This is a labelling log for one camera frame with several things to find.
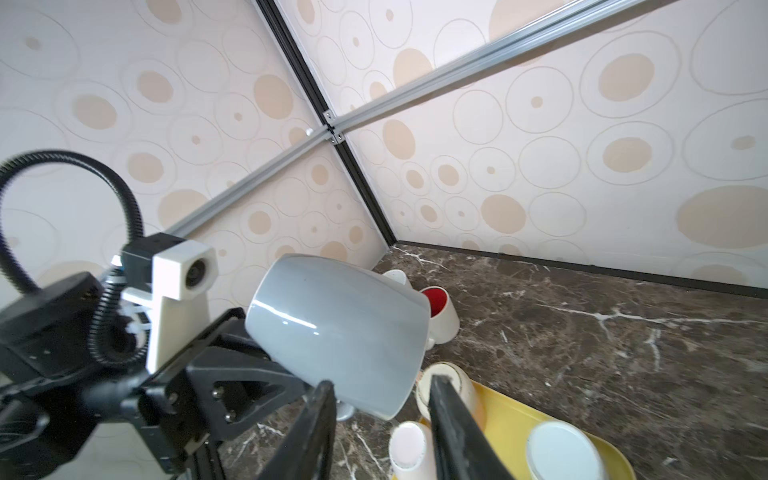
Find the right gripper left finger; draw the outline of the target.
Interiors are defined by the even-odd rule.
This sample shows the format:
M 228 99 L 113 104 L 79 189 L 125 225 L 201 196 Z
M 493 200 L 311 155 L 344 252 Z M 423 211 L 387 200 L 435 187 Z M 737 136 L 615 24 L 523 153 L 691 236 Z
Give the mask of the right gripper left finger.
M 329 380 L 323 380 L 314 388 L 258 479 L 328 479 L 333 460 L 336 410 L 334 386 Z

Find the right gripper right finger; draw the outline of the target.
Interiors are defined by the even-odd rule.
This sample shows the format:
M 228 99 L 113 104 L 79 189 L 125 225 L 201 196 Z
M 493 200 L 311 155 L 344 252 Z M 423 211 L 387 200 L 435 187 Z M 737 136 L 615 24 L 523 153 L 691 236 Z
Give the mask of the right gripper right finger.
M 438 479 L 514 479 L 447 376 L 432 377 L 428 409 Z

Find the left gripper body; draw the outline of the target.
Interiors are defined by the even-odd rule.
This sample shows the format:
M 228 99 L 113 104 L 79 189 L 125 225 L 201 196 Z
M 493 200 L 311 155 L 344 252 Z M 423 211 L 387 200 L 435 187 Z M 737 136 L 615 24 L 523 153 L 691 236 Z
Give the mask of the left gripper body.
M 245 329 L 241 308 L 225 311 L 121 404 L 161 469 L 186 470 L 205 441 L 236 439 L 309 390 Z

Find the pink mug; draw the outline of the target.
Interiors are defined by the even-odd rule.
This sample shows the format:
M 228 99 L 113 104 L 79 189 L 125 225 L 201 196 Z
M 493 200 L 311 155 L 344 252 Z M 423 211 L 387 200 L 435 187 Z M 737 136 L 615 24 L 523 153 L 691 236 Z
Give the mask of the pink mug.
M 437 479 L 433 435 L 425 425 L 414 421 L 399 424 L 391 434 L 388 452 L 397 479 Z

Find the grey mug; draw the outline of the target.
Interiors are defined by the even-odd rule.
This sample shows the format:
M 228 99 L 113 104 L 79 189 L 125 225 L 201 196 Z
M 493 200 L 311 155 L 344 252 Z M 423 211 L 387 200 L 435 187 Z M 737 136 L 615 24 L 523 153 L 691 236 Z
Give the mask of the grey mug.
M 405 405 L 426 351 L 427 298 L 370 270 L 287 254 L 262 278 L 245 328 L 291 374 L 336 398 L 393 419 Z

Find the white mug red inside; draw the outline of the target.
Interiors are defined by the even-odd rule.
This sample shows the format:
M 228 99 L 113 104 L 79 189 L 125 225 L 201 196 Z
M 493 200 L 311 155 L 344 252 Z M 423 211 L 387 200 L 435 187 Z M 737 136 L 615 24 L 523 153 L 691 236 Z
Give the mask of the white mug red inside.
M 430 346 L 445 344 L 453 340 L 460 330 L 460 319 L 446 289 L 430 286 L 420 291 L 430 306 Z

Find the white speckled mug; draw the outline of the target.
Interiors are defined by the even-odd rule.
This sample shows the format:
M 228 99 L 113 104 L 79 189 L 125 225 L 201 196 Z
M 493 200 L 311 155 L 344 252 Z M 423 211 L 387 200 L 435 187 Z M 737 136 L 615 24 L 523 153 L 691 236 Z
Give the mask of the white speckled mug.
M 408 288 L 411 288 L 411 282 L 407 276 L 407 274 L 400 269 L 391 269 L 382 274 L 383 277 L 388 278 L 390 280 L 393 280 L 397 282 L 398 284 L 401 284 L 403 286 L 406 286 Z

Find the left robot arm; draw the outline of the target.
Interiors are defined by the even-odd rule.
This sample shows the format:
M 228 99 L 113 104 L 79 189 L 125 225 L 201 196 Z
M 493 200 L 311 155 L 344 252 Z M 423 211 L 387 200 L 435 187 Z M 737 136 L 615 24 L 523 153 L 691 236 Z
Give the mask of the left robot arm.
M 112 189 L 127 242 L 103 278 L 84 271 L 44 287 L 2 244 L 2 273 L 20 292 L 1 313 L 9 379 L 1 390 L 2 477 L 53 473 L 105 423 L 132 425 L 169 474 L 221 477 L 217 446 L 297 400 L 306 384 L 247 335 L 242 309 L 211 316 L 214 250 L 146 235 L 134 194 L 105 164 L 32 151 L 3 163 L 1 184 L 52 163 L 82 168 Z

